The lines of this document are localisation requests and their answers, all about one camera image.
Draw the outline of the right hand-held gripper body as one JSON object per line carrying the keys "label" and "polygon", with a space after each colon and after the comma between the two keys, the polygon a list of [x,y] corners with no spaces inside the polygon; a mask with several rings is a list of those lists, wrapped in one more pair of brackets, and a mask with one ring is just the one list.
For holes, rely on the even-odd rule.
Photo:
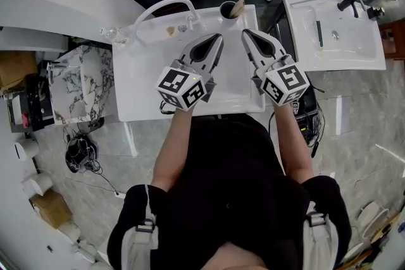
{"label": "right hand-held gripper body", "polygon": [[252,81],[259,93],[267,95],[274,104],[298,100],[309,87],[305,72],[291,55],[284,55],[272,64],[256,69]]}

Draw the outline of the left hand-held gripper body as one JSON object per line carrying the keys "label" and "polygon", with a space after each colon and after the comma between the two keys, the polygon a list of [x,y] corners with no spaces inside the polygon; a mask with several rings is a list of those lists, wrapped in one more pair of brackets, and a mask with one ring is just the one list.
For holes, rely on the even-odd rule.
{"label": "left hand-held gripper body", "polygon": [[188,111],[199,101],[208,102],[215,86],[211,73],[175,59],[163,68],[155,89],[164,103]]}

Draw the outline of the wooden toothbrush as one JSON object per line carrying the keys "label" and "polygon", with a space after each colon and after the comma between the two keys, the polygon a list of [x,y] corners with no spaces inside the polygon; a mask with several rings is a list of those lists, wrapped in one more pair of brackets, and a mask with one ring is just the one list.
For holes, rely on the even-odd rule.
{"label": "wooden toothbrush", "polygon": [[245,9],[245,0],[238,0],[230,11],[229,18],[236,19],[243,14]]}

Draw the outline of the person's right forearm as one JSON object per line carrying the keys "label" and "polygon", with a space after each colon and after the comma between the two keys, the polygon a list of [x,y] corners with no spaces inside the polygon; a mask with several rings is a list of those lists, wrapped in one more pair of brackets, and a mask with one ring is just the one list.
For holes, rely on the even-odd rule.
{"label": "person's right forearm", "polygon": [[298,183],[315,176],[308,146],[289,104],[274,105],[280,157],[285,174]]}

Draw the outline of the person's left forearm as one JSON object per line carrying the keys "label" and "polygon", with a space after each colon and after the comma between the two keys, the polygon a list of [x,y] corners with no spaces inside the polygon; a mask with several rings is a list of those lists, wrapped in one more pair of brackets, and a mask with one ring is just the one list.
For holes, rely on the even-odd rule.
{"label": "person's left forearm", "polygon": [[176,109],[153,169],[151,185],[165,192],[176,183],[187,159],[193,109]]}

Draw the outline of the black case of equipment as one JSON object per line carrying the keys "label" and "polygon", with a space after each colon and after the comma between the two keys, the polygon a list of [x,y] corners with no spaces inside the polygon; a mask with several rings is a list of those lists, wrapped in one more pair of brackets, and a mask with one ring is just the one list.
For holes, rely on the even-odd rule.
{"label": "black case of equipment", "polygon": [[324,93],[322,89],[310,85],[303,95],[291,104],[301,134],[311,149],[312,158],[317,153],[325,129],[325,117],[317,101],[316,90]]}

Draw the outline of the clear plastic bottle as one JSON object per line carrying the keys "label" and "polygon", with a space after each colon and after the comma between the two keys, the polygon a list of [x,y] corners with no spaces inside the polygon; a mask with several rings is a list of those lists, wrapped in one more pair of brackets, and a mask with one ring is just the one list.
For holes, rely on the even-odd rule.
{"label": "clear plastic bottle", "polygon": [[99,33],[112,44],[126,44],[131,35],[131,31],[127,27],[103,27]]}

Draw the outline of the black faucet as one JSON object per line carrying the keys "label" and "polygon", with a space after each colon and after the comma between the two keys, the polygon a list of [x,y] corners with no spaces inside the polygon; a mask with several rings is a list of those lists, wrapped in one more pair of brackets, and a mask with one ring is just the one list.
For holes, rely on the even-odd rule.
{"label": "black faucet", "polygon": [[342,0],[341,2],[339,2],[339,3],[337,4],[337,8],[338,8],[340,11],[344,11],[346,8],[351,7],[351,8],[352,8],[352,11],[353,11],[354,17],[355,17],[355,18],[359,18],[359,14],[358,14],[357,7],[356,7],[355,3],[359,3],[359,4],[361,5],[362,10],[363,10],[364,12],[367,11],[366,6],[365,6],[363,0]]}

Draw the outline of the person's black shirt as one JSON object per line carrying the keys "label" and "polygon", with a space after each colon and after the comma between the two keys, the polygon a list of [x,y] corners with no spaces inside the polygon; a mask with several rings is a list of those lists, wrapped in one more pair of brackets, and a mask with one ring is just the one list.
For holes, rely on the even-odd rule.
{"label": "person's black shirt", "polygon": [[256,254],[274,270],[301,270],[311,202],[336,226],[341,260],[351,225],[333,178],[298,183],[286,177],[268,132],[250,116],[195,117],[185,168],[174,186],[128,190],[109,238],[109,263],[122,270],[124,234],[145,220],[150,207],[159,231],[151,270],[201,270],[225,243]]}

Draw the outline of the wooden side table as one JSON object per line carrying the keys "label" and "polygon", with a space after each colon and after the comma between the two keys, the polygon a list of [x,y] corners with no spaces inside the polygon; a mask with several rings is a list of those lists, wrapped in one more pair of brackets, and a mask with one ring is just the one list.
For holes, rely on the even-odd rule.
{"label": "wooden side table", "polygon": [[405,61],[405,18],[379,25],[386,59]]}

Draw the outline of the black speckled stand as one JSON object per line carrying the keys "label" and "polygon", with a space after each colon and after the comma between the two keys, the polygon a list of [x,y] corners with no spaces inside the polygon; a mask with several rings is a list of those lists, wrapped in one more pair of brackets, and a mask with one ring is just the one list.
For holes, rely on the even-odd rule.
{"label": "black speckled stand", "polygon": [[26,78],[30,129],[35,132],[54,124],[49,83],[46,77]]}

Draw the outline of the white round basin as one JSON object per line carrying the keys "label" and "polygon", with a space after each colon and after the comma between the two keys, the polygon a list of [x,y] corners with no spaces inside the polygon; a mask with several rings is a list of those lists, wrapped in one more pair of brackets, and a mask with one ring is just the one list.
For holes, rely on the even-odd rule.
{"label": "white round basin", "polygon": [[366,239],[372,236],[387,220],[388,213],[389,209],[380,206],[375,201],[365,206],[357,218],[361,237]]}

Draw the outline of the cardboard box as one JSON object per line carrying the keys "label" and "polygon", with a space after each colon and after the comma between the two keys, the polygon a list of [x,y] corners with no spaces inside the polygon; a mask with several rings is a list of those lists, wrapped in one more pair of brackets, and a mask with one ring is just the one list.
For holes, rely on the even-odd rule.
{"label": "cardboard box", "polygon": [[56,230],[72,220],[72,212],[63,196],[54,190],[49,189],[44,195],[36,194],[29,201],[39,216]]}
{"label": "cardboard box", "polygon": [[34,51],[0,51],[0,95],[37,74]]}

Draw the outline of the grey box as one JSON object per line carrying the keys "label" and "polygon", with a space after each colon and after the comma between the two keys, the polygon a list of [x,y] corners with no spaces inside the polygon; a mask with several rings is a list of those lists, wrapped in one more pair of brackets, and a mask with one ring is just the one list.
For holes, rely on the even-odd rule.
{"label": "grey box", "polygon": [[9,125],[12,133],[23,133],[25,128],[23,126],[22,118],[22,105],[19,95],[14,95],[12,99],[6,101],[8,116],[9,116]]}

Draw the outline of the person's white vest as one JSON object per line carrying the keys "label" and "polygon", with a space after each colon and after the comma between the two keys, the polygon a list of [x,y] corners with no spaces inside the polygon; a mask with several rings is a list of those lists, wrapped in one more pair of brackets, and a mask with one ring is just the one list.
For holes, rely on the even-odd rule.
{"label": "person's white vest", "polygon": [[[146,201],[145,219],[127,230],[121,244],[121,270],[151,270],[151,251],[159,245],[156,216]],[[303,222],[302,270],[333,270],[339,238],[328,214],[316,210],[311,201]]]}

